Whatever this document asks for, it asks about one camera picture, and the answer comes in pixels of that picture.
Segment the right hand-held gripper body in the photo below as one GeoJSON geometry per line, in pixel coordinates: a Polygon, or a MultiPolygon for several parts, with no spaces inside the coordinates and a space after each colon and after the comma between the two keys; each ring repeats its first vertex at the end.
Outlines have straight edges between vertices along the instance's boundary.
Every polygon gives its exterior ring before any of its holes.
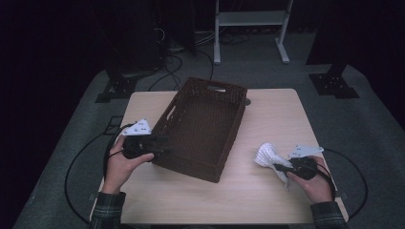
{"type": "Polygon", "coordinates": [[[297,145],[288,155],[288,161],[293,167],[292,173],[305,180],[314,178],[318,169],[317,162],[311,157],[323,152],[324,149],[322,147],[297,145]]]}

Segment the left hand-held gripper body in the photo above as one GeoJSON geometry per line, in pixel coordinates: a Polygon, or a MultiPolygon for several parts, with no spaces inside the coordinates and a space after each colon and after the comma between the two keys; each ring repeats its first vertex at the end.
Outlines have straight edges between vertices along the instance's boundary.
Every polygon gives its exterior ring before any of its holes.
{"type": "Polygon", "coordinates": [[[157,137],[152,134],[146,119],[130,124],[121,134],[125,137],[122,154],[126,158],[133,159],[147,154],[153,154],[154,157],[160,155],[157,137]]]}

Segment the white knitted cloth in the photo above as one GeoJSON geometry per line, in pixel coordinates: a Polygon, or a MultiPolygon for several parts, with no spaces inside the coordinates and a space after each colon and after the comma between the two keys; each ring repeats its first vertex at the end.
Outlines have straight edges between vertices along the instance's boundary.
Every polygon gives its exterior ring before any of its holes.
{"type": "Polygon", "coordinates": [[[267,142],[259,147],[254,161],[262,167],[270,168],[277,175],[277,177],[283,181],[284,188],[288,190],[288,176],[284,172],[277,170],[276,166],[284,166],[288,169],[292,169],[292,164],[285,158],[278,156],[271,143],[267,142]]]}

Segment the brown wicker basket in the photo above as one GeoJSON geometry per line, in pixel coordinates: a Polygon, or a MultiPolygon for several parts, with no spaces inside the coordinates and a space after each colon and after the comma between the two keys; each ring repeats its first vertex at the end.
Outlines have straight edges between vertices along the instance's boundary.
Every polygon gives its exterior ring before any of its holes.
{"type": "Polygon", "coordinates": [[[247,89],[189,78],[153,128],[166,135],[168,154],[155,164],[209,182],[220,181],[245,113],[247,89]]]}

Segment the person's right hand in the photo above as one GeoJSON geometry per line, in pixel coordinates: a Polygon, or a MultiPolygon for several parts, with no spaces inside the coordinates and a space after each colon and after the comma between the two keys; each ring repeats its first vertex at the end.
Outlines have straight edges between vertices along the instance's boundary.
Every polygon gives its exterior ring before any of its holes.
{"type": "Polygon", "coordinates": [[[291,172],[287,172],[287,176],[305,191],[308,199],[312,203],[329,202],[334,200],[329,182],[321,175],[316,175],[310,180],[302,179],[291,172]]]}

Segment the person's left hand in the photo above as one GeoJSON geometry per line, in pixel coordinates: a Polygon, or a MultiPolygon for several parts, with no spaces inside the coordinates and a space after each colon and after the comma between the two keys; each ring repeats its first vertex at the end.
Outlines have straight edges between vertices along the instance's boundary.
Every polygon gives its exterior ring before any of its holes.
{"type": "Polygon", "coordinates": [[[101,192],[109,195],[118,195],[120,188],[128,180],[134,170],[140,164],[148,162],[154,158],[149,153],[136,158],[128,159],[122,154],[125,136],[120,135],[115,145],[111,148],[107,159],[107,169],[101,192]]]}

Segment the black tape square outline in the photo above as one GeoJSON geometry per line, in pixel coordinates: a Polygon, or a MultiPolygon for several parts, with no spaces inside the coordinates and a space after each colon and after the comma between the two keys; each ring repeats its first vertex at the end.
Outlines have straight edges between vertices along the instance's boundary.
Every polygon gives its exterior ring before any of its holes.
{"type": "Polygon", "coordinates": [[[122,115],[112,115],[104,129],[104,135],[114,135],[120,128],[122,122],[122,115]]]}

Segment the black stand base with struts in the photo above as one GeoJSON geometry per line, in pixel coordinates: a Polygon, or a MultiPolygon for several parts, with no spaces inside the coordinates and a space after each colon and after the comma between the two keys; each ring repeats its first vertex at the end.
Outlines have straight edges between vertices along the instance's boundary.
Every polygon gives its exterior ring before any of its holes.
{"type": "Polygon", "coordinates": [[[136,76],[125,76],[122,73],[107,72],[108,82],[96,103],[109,103],[113,99],[129,98],[134,92],[139,79],[136,76]]]}

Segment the black stand base with bolts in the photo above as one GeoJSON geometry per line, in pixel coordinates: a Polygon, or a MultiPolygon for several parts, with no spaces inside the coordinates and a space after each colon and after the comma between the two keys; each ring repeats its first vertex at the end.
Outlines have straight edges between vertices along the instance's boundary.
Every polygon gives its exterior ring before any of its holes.
{"type": "Polygon", "coordinates": [[[309,79],[320,95],[334,95],[339,99],[358,98],[358,93],[342,76],[346,67],[345,62],[334,63],[326,73],[311,73],[309,79]]]}

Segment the white metal stand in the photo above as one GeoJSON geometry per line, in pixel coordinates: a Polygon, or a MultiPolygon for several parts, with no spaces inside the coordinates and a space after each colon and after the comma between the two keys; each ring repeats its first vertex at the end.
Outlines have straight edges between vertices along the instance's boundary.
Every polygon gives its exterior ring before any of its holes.
{"type": "Polygon", "coordinates": [[[293,2],[294,0],[288,0],[284,10],[224,12],[220,11],[220,0],[216,0],[213,62],[216,65],[221,64],[220,28],[280,26],[281,31],[279,36],[275,38],[275,44],[282,62],[288,64],[290,60],[284,46],[284,39],[288,28],[288,21],[293,2]]]}

